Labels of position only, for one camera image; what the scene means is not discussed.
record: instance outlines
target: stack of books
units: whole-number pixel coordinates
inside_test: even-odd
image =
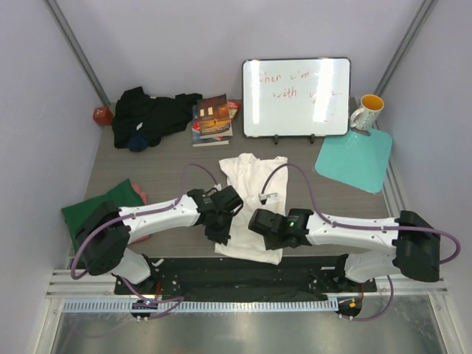
[[[229,144],[232,120],[240,107],[239,102],[228,101],[225,94],[199,100],[193,107],[193,146]]]

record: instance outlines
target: teal plastic board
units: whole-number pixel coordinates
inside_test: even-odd
[[[370,136],[349,130],[343,136],[327,136],[315,164],[316,171],[335,181],[377,193],[384,185],[392,137],[370,129]]]

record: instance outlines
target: mug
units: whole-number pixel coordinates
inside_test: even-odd
[[[366,94],[361,98],[361,107],[356,109],[349,119],[351,128],[368,131],[378,115],[384,109],[384,101],[374,94]]]

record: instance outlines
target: black cloth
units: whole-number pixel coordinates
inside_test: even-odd
[[[117,149],[127,148],[137,132],[149,146],[156,146],[163,136],[184,131],[192,120],[192,107],[201,98],[200,94],[179,94],[175,99],[152,99],[143,92],[142,87],[125,91],[117,102],[111,122],[114,146]]]

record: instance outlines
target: white cloth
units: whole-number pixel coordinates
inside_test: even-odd
[[[265,193],[277,192],[281,200],[263,206],[259,201],[268,175],[278,166],[287,162],[286,157],[273,160],[259,160],[251,153],[242,153],[233,159],[220,160],[220,168],[228,177],[244,206],[232,221],[228,246],[215,244],[215,252],[228,257],[255,260],[257,262],[279,264],[282,260],[282,249],[266,250],[264,237],[248,229],[249,220],[256,209],[267,209],[285,215],[287,198],[288,169],[282,168],[272,177]]]

